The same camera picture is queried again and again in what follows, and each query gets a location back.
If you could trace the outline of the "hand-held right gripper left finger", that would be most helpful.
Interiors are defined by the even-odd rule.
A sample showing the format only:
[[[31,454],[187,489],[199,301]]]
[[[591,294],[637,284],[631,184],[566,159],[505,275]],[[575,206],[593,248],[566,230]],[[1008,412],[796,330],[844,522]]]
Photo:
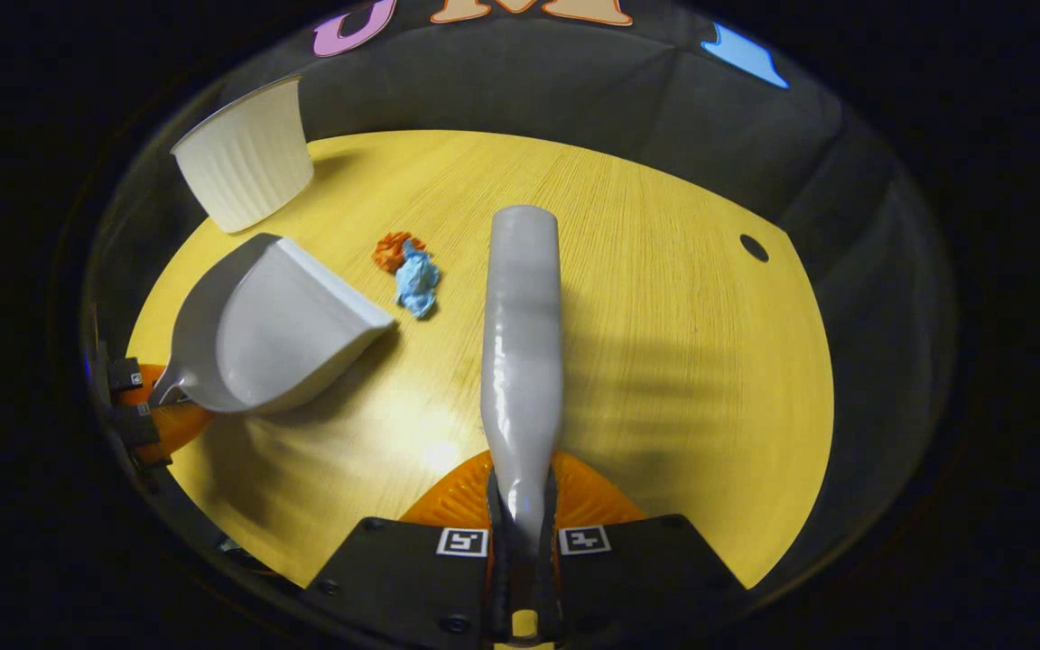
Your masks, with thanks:
[[[494,462],[465,460],[399,518],[358,522],[302,602],[368,649],[490,649],[509,633]]]

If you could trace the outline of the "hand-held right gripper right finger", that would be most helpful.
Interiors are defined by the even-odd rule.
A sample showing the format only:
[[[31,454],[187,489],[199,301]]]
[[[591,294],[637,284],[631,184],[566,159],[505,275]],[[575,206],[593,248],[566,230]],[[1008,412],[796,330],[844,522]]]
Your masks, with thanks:
[[[685,515],[647,515],[579,458],[552,457],[534,593],[562,649],[701,647],[747,590]]]

